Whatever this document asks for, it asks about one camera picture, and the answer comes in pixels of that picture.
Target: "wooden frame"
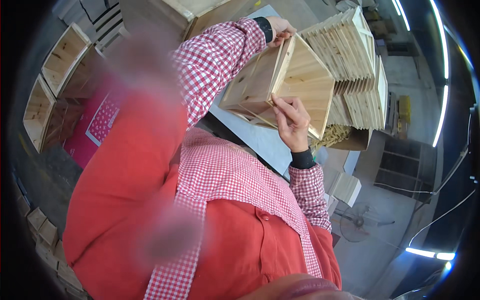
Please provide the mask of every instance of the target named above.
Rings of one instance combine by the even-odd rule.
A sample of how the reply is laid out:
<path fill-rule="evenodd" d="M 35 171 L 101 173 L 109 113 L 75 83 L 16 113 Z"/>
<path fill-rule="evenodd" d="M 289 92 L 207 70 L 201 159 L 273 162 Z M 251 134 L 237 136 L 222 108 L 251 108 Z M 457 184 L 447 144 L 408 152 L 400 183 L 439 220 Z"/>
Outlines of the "wooden frame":
<path fill-rule="evenodd" d="M 311 117 L 312 138 L 321 139 L 334 79 L 308 44 L 295 34 L 278 48 L 252 58 L 230 83 L 218 105 L 251 124 L 277 129 L 271 94 L 298 96 Z"/>
<path fill-rule="evenodd" d="M 42 74 L 55 97 L 61 97 L 92 42 L 80 27 L 72 23 L 60 37 L 42 66 Z"/>

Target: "left hand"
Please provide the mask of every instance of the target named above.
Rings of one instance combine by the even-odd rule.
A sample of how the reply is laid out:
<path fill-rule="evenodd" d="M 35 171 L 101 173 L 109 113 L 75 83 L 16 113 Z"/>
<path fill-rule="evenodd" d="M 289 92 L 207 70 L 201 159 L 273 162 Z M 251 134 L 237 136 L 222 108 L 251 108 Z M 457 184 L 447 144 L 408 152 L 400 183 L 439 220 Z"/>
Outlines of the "left hand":
<path fill-rule="evenodd" d="M 292 152 L 303 152 L 308 150 L 308 127 L 310 115 L 298 97 L 277 97 L 272 94 L 272 100 L 276 107 L 276 122 L 278 134 L 282 141 Z M 293 122 L 288 125 L 287 117 Z"/>
<path fill-rule="evenodd" d="M 273 39 L 267 44 L 269 47 L 278 47 L 282 44 L 283 40 L 289 39 L 293 36 L 297 30 L 290 25 L 290 23 L 277 16 L 266 17 L 270 26 L 272 27 Z"/>

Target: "person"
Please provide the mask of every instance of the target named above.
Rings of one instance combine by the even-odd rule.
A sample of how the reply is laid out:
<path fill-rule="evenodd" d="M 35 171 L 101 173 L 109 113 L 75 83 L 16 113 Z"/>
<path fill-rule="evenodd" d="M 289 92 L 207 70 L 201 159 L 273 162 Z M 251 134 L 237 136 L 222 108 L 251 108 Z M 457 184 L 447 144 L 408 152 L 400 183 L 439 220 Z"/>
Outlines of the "person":
<path fill-rule="evenodd" d="M 292 154 L 289 186 L 194 127 L 255 53 L 295 32 L 279 17 L 214 25 L 172 53 L 185 105 L 128 92 L 78 180 L 63 234 L 94 299 L 352 299 L 341 291 L 301 100 L 272 95 Z"/>

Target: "red shirt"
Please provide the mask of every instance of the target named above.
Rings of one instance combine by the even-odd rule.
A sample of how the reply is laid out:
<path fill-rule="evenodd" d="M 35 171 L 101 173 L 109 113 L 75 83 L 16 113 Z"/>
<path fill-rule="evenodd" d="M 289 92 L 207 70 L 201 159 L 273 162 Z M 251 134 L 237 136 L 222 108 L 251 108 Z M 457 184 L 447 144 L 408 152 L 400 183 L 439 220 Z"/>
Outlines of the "red shirt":
<path fill-rule="evenodd" d="M 243 24 L 242 29 L 251 27 L 253 36 L 261 33 L 255 22 L 244 23 L 248 26 Z M 245 31 L 247 41 L 262 45 L 248 37 L 249 30 Z M 237 59 L 243 64 L 248 60 L 241 55 Z M 192 120 L 198 120 L 208 109 L 203 108 L 203 113 L 195 109 L 201 98 L 187 101 L 188 114 L 182 107 L 152 106 L 162 96 L 132 92 L 127 97 L 109 136 L 85 168 L 72 195 L 64 232 L 65 254 L 95 299 L 144 297 L 152 268 L 139 268 L 132 257 L 137 236 L 154 227 L 155 212 L 171 203 L 178 178 L 175 154 L 187 121 L 194 124 Z M 158 201 L 155 195 L 164 200 Z M 308 210 L 309 221 L 323 224 L 326 220 L 329 226 L 324 205 L 318 209 Z M 210 240 L 202 245 L 189 298 L 234 299 L 275 278 L 307 272 L 299 235 L 281 218 L 248 203 L 217 199 L 208 202 L 205 219 L 213 230 Z M 322 277 L 341 288 L 329 231 L 307 224 Z"/>

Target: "cable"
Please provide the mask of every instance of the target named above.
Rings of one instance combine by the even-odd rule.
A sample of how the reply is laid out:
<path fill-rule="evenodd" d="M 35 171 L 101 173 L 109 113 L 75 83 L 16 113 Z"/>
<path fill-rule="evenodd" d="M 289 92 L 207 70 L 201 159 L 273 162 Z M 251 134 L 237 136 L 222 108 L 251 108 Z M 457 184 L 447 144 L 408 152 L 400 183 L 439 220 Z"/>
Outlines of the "cable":
<path fill-rule="evenodd" d="M 401 188 L 396 188 L 396 187 L 394 187 L 394 186 L 390 186 L 390 185 L 385 184 L 385 183 L 375 182 L 374 185 L 375 185 L 375 184 L 384 185 L 384 186 L 387 186 L 387 187 L 392 188 L 392 189 L 401 190 L 401 191 L 406 191 L 406 192 L 418 192 L 418 193 L 422 193 L 422 192 L 423 192 L 423 193 L 427 193 L 427 194 L 433 193 L 433 192 L 427 192 L 427 191 L 411 191 L 411 190 L 405 190 L 405 189 L 401 189 Z"/>
<path fill-rule="evenodd" d="M 413 238 L 410 240 L 410 243 L 408 243 L 408 246 L 410 247 L 410 245 L 412 244 L 412 241 L 414 238 L 416 238 L 416 236 L 422 232 L 422 230 L 424 230 L 425 228 L 427 228 L 428 226 L 430 226 L 431 224 L 435 223 L 436 221 L 440 220 L 440 218 L 442 218 L 443 216 L 445 216 L 446 214 L 448 214 L 449 212 L 451 212 L 452 210 L 456 209 L 457 207 L 460 206 L 460 204 L 462 204 L 463 202 L 465 202 L 468 198 L 470 198 L 471 195 L 473 195 L 473 193 L 475 192 L 475 190 L 473 190 L 467 197 L 465 197 L 465 199 L 463 199 L 462 201 L 460 201 L 457 205 L 455 205 L 454 207 L 452 207 L 449 211 L 447 211 L 446 213 L 444 213 L 443 215 L 441 215 L 440 217 L 436 218 L 434 221 L 432 221 L 430 224 L 428 224 L 427 226 L 425 226 L 424 228 L 420 229 L 419 232 L 417 232 Z"/>

